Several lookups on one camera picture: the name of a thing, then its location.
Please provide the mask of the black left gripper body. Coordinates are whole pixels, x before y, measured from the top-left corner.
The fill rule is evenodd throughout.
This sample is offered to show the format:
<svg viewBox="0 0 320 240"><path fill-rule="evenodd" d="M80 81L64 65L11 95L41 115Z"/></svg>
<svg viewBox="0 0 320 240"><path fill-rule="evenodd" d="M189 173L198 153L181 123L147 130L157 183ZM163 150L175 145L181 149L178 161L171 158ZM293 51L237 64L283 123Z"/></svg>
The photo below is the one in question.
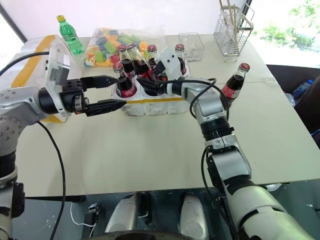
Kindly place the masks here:
<svg viewBox="0 0 320 240"><path fill-rule="evenodd" d="M70 113L85 113L89 104L89 100L84 95L86 90L84 78L68 79L59 94L64 108Z"/></svg>

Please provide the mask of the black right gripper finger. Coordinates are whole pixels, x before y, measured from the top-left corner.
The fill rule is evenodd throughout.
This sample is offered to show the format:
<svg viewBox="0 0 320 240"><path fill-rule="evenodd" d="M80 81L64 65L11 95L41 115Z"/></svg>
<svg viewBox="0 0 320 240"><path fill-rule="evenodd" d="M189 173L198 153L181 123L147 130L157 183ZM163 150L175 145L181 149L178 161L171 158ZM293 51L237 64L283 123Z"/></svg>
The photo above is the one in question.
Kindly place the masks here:
<svg viewBox="0 0 320 240"><path fill-rule="evenodd" d="M137 81L143 88L158 88L160 84L147 78L138 77Z"/></svg>
<svg viewBox="0 0 320 240"><path fill-rule="evenodd" d="M164 89L161 87L144 86L143 90L148 96L151 96L151 97L160 96L165 93Z"/></svg>

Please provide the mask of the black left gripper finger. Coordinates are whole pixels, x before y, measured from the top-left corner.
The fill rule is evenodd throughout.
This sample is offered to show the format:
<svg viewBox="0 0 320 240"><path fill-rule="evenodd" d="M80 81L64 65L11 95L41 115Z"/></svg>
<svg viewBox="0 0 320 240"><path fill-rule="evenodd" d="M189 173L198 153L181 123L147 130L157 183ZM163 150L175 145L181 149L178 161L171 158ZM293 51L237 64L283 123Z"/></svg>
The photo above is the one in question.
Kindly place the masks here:
<svg viewBox="0 0 320 240"><path fill-rule="evenodd" d="M126 104L127 102L125 100L119 99L100 100L96 103L87 104L84 113L87 117L107 114L122 108Z"/></svg>
<svg viewBox="0 0 320 240"><path fill-rule="evenodd" d="M82 90L108 88L116 84L118 79L108 75L88 76L80 78Z"/></svg>

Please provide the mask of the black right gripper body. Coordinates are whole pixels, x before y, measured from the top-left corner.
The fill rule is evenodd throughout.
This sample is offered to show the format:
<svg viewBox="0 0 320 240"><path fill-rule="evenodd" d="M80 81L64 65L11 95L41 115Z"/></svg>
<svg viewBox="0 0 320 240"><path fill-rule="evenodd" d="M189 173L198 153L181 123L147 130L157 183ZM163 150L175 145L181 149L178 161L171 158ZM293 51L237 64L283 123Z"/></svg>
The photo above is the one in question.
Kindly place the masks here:
<svg viewBox="0 0 320 240"><path fill-rule="evenodd" d="M167 81L167 75L165 73L165 66L161 61L155 64L153 67L153 76L155 83L165 82Z"/></svg>

